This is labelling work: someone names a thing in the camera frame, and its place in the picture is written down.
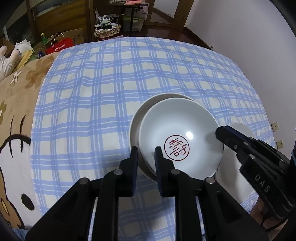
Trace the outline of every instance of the red shopping bag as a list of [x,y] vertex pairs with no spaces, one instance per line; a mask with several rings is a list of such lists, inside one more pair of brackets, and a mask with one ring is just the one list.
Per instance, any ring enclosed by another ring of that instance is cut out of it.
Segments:
[[[55,41],[55,38],[56,36],[59,36],[61,38],[60,35],[58,34],[61,34],[63,35],[62,33],[57,33],[57,34],[54,34],[54,41]],[[69,48],[69,47],[72,47],[74,46],[74,43],[73,43],[73,40],[70,39],[70,38],[65,38],[64,37],[64,40],[62,40],[61,38],[61,41],[57,42],[57,43],[53,43],[52,46],[50,48],[48,48],[47,50],[45,50],[46,54],[50,54],[50,53],[53,53],[53,52],[59,52],[63,49],[66,49],[66,48]]]

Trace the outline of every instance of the white bag handle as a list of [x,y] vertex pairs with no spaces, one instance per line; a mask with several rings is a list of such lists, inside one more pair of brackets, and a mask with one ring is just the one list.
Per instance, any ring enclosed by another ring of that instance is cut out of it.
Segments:
[[60,35],[58,35],[58,34],[63,35],[62,33],[56,33],[56,34],[52,35],[52,36],[54,36],[54,41],[55,41],[55,37],[56,37],[56,36],[59,36],[59,37],[61,38],[61,40],[62,40],[62,37],[61,37]]

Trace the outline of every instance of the striped cloth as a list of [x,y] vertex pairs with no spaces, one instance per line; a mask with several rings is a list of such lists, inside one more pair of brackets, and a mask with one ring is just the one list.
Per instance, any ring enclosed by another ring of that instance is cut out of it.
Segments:
[[[203,105],[219,125],[241,122],[275,145],[261,100],[227,57],[149,37],[77,45],[56,58],[41,87],[31,135],[34,189],[44,214],[79,178],[97,179],[128,158],[128,129],[149,97],[175,92]],[[258,195],[243,203],[250,211]],[[138,171],[133,198],[120,198],[120,240],[175,240],[173,198]]]

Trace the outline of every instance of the bowl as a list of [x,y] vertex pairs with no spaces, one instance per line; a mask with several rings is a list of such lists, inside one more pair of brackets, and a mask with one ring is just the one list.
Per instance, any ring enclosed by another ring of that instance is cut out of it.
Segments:
[[218,123],[203,106],[184,98],[170,98],[153,105],[139,131],[140,152],[155,173],[154,149],[190,177],[204,180],[216,172],[223,143],[216,139]]
[[[184,98],[184,99],[191,99],[185,95],[178,94],[178,93],[161,93],[154,95],[147,99],[145,102],[142,103],[142,105],[138,108],[136,113],[133,115],[133,118],[130,123],[129,132],[128,132],[128,139],[130,147],[136,146],[139,147],[139,131],[140,131],[140,125],[142,123],[142,120],[147,113],[147,111],[156,103],[169,99],[169,98]],[[141,152],[139,152],[139,163],[138,163],[139,169],[144,173],[146,177],[149,179],[156,181],[156,174],[155,172],[149,167],[149,165],[145,162],[143,159]]]
[[[254,138],[253,132],[246,125],[233,123],[230,126],[245,136]],[[236,152],[224,145],[224,153],[215,174],[215,179],[238,203],[243,203],[249,198],[250,194],[255,192],[240,173],[241,166],[242,164],[237,159]]]

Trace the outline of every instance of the wall socket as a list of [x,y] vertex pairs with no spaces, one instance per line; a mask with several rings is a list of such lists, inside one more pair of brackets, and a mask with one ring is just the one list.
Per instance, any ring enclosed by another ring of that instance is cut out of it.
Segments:
[[275,131],[277,131],[279,129],[279,125],[278,125],[277,121],[276,122],[273,122],[271,124],[271,128],[272,128],[272,131],[273,132],[275,132]]
[[276,142],[276,147],[277,147],[277,149],[283,148],[284,147],[283,140],[279,140],[278,142]]

